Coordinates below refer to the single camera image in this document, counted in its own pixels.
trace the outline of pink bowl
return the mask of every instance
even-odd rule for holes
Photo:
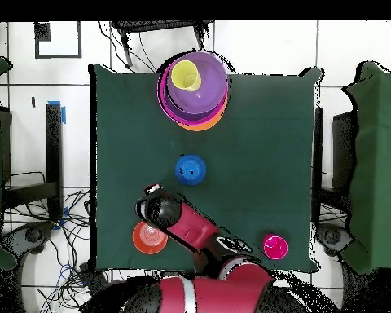
[[[281,236],[268,234],[263,240],[265,255],[274,260],[282,259],[288,252],[288,244]]]

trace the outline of dark green tablecloth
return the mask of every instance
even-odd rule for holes
[[[161,183],[247,241],[266,266],[316,269],[309,242],[318,68],[303,77],[232,75],[223,118],[202,132],[184,130],[161,111],[158,74],[111,73],[98,65],[94,71],[98,268],[193,268],[191,255],[171,239],[152,256],[132,243],[138,222],[134,203],[146,186]],[[207,175],[202,184],[186,187],[177,181],[174,167],[181,154],[203,158]],[[288,255],[280,261],[261,253],[269,232],[288,242]]]
[[[373,62],[362,64],[346,90],[357,110],[357,165],[350,184],[355,238],[342,251],[358,274],[391,268],[391,73]]]

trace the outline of floor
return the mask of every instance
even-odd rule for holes
[[[51,40],[39,42],[41,55],[59,55],[53,59],[35,59],[33,23],[0,23],[0,56],[7,57],[13,68],[0,77],[0,102],[13,114],[11,133],[12,173],[46,171],[46,102],[59,100],[66,107],[64,138],[64,195],[87,192],[90,186],[90,101],[88,64],[104,64],[117,72],[127,72],[122,60],[125,54],[116,41],[109,38],[108,22],[81,22],[81,58],[61,55],[78,53],[76,22],[51,22]],[[156,68],[170,56],[197,47],[192,28],[167,29],[142,33],[142,44]],[[209,26],[205,38],[207,50],[224,55],[237,73],[297,75],[305,68],[319,66],[324,70],[320,103],[324,108],[323,185],[331,186],[332,135],[331,122],[336,114],[352,109],[341,87],[354,79],[359,62],[376,60],[391,70],[391,22],[386,21],[216,21]],[[138,34],[132,34],[132,52],[148,64]],[[149,72],[149,68],[132,56],[133,69]],[[14,176],[12,185],[39,183],[39,174]],[[65,206],[72,204],[69,197]],[[82,205],[75,214],[86,216]],[[5,230],[26,221],[12,210],[6,215]],[[68,229],[74,225],[67,223]],[[90,256],[88,228],[81,229],[75,247],[78,261]],[[52,237],[59,260],[68,262],[67,241],[61,230]],[[320,270],[313,274],[297,273],[304,281],[320,288],[337,306],[341,306],[343,279],[337,258],[329,258],[319,244],[314,245],[314,258]],[[27,313],[39,313],[44,297],[59,284],[60,265],[52,244],[39,255],[29,255],[22,279],[23,299]],[[112,270],[108,280],[141,275],[143,271]],[[67,310],[64,313],[78,313]]]

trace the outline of yellow cup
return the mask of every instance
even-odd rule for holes
[[[197,91],[201,85],[201,75],[190,60],[182,60],[177,63],[171,73],[173,84],[181,90]]]

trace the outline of blue cup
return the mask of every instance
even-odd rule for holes
[[[195,186],[201,183],[205,173],[205,163],[195,155],[182,156],[175,165],[175,175],[184,185]]]

